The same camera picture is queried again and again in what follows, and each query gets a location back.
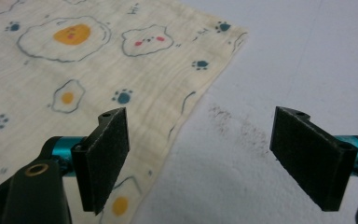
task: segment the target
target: white table surface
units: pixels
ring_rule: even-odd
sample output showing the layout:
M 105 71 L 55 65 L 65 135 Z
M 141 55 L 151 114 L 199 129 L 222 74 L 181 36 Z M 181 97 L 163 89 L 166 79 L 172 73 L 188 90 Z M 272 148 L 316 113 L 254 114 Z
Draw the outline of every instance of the white table surface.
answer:
M 132 223 L 355 223 L 358 178 L 324 213 L 269 151 L 275 106 L 358 134 L 358 1 L 184 0 L 247 27 Z

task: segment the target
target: cloth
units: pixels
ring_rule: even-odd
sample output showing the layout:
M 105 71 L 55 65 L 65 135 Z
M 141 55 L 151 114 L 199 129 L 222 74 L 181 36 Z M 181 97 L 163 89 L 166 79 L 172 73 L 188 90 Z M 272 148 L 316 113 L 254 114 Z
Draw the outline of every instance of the cloth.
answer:
M 0 183 L 51 136 L 88 136 L 125 106 L 131 151 L 103 213 L 85 215 L 79 197 L 70 205 L 74 223 L 129 223 L 246 36 L 174 0 L 0 1 Z

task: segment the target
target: metal screw hole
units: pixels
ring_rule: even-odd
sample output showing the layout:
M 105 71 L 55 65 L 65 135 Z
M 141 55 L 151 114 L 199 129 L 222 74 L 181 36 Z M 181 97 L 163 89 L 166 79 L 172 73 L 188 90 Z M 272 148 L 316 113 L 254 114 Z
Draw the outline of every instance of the metal screw hole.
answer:
M 45 171 L 48 169 L 48 165 L 45 163 L 40 163 L 37 165 L 33 165 L 31 167 L 28 167 L 28 169 L 25 170 L 25 174 L 28 176 L 36 176 L 41 175 L 45 173 Z

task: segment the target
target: patterned fabric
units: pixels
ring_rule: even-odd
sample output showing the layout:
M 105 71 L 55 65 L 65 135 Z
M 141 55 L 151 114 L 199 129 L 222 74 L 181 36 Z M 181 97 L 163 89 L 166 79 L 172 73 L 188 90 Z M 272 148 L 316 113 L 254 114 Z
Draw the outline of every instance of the patterned fabric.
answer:
M 87 136 L 125 106 L 131 152 L 103 213 L 83 213 L 76 182 L 65 187 L 75 223 L 129 223 L 246 36 L 174 0 L 0 1 L 0 183 L 51 136 Z

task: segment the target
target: orange yolk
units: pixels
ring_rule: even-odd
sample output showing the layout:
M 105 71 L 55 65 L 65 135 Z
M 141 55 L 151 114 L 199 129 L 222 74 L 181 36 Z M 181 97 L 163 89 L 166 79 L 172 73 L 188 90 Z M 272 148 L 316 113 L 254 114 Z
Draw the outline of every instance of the orange yolk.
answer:
M 86 41 L 91 34 L 88 25 L 78 24 L 69 26 L 54 34 L 54 39 L 65 45 L 79 45 Z
M 68 91 L 61 96 L 61 101 L 64 104 L 69 105 L 72 103 L 72 101 L 74 101 L 74 98 L 74 94 Z
M 118 197 L 113 203 L 112 212 L 119 217 L 124 213 L 126 213 L 128 207 L 129 207 L 128 199 L 124 197 Z

